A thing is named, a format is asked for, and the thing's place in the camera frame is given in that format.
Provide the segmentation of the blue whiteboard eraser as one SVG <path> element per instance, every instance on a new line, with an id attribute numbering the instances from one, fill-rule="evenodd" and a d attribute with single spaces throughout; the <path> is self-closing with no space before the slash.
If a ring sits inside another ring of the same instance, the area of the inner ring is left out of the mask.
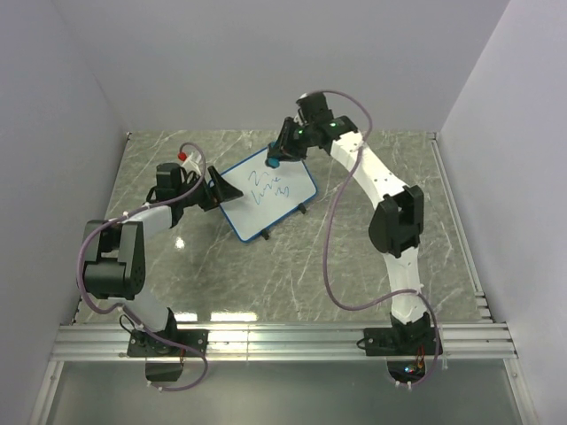
<path id="1" fill-rule="evenodd" d="M 280 166 L 280 160 L 278 158 L 267 157 L 265 165 L 271 169 L 277 169 Z"/>

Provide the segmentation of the blue framed whiteboard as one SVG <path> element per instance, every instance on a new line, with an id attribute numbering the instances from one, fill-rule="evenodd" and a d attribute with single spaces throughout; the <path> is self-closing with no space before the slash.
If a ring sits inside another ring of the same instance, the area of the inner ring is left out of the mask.
<path id="1" fill-rule="evenodd" d="M 227 222 L 243 243 L 249 243 L 278 221 L 305 206 L 318 192 L 303 162 L 266 165 L 263 148 L 221 172 L 221 177 L 243 196 L 221 203 Z"/>

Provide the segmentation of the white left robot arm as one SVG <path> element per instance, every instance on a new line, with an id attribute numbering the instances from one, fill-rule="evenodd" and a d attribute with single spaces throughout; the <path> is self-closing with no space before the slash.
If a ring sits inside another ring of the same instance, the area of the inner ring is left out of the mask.
<path id="1" fill-rule="evenodd" d="M 150 355 L 184 354 L 173 311 L 144 287 L 145 244 L 175 227 L 185 209 L 207 212 L 243 195 L 213 166 L 200 171 L 190 162 L 158 165 L 142 207 L 122 218 L 87 222 L 77 266 L 85 303 L 99 314 L 120 310 L 131 323 L 131 340 Z"/>

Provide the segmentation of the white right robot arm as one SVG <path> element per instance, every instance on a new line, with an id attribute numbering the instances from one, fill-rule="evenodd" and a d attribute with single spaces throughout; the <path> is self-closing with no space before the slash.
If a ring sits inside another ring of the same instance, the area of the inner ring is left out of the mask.
<path id="1" fill-rule="evenodd" d="M 369 239 L 383 255 L 391 300 L 390 355 L 423 356 L 428 344 L 441 353 L 439 325 L 422 293 L 418 271 L 418 247 L 424 224 L 424 193 L 398 178 L 367 145 L 351 119 L 337 117 L 327 104 L 328 90 L 302 95 L 298 113 L 284 120 L 277 139 L 268 146 L 266 164 L 278 168 L 283 162 L 306 159 L 317 147 L 343 166 L 348 181 L 356 181 L 369 198 L 374 214 Z"/>

